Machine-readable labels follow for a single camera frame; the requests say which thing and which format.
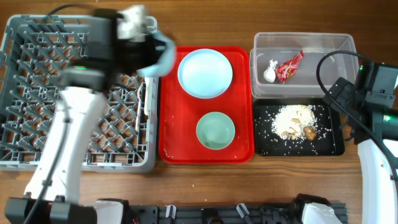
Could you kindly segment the small mint green bowl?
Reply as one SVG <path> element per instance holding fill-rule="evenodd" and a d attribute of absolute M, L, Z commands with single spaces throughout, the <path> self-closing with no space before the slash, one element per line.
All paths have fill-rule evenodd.
<path fill-rule="evenodd" d="M 153 32 L 152 36 L 159 43 L 155 47 L 155 53 L 158 53 L 159 57 L 152 65 L 138 69 L 137 74 L 142 77 L 164 77 L 169 74 L 175 64 L 177 56 L 175 42 L 161 31 Z"/>

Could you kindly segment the silver knife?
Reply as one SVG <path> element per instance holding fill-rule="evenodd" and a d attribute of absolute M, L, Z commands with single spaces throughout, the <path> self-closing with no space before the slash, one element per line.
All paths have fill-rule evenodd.
<path fill-rule="evenodd" d="M 149 116 L 149 105 L 150 105 L 150 99 L 151 99 L 151 91 L 152 91 L 153 80 L 152 80 L 152 78 L 145 77 L 144 81 L 146 83 L 144 114 L 146 116 Z"/>

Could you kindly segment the rice and meat leftovers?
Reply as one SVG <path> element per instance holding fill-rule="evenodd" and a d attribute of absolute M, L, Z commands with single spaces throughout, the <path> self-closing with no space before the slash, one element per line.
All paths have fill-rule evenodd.
<path fill-rule="evenodd" d="M 282 106 L 272 119 L 272 132 L 283 140 L 309 140 L 317 137 L 313 105 Z"/>

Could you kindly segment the red candy wrapper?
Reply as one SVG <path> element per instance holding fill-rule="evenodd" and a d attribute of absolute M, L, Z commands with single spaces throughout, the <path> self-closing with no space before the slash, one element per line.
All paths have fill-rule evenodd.
<path fill-rule="evenodd" d="M 301 50 L 290 60 L 279 65 L 275 71 L 276 77 L 281 83 L 285 83 L 298 70 L 301 60 L 304 58 L 304 52 Z"/>

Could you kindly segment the light blue plate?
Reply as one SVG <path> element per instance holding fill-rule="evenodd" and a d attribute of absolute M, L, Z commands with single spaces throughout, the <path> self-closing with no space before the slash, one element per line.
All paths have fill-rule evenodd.
<path fill-rule="evenodd" d="M 187 54 L 177 70 L 180 86 L 199 99 L 216 98 L 223 94 L 233 79 L 229 60 L 212 49 L 198 49 Z"/>

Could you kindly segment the white napkin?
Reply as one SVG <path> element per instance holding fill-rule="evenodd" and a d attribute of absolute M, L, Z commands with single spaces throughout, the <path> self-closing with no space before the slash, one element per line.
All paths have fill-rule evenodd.
<path fill-rule="evenodd" d="M 278 61 L 270 60 L 269 66 L 264 72 L 264 78 L 267 82 L 274 83 L 276 79 L 275 70 L 277 68 Z"/>

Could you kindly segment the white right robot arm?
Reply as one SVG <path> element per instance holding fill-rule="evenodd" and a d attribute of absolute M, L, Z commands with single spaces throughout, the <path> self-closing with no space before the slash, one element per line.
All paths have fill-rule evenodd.
<path fill-rule="evenodd" d="M 363 223 L 397 223 L 397 67 L 366 62 L 354 83 L 339 78 L 323 101 L 346 115 L 363 178 Z"/>

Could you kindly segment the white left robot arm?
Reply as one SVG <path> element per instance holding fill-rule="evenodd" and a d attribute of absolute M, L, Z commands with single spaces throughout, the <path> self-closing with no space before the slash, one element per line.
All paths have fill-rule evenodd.
<path fill-rule="evenodd" d="M 1 44 L 1 169 L 32 170 L 11 223 L 135 223 L 127 200 L 80 205 L 83 169 L 155 165 L 157 89 L 175 44 L 142 5 L 16 15 Z"/>

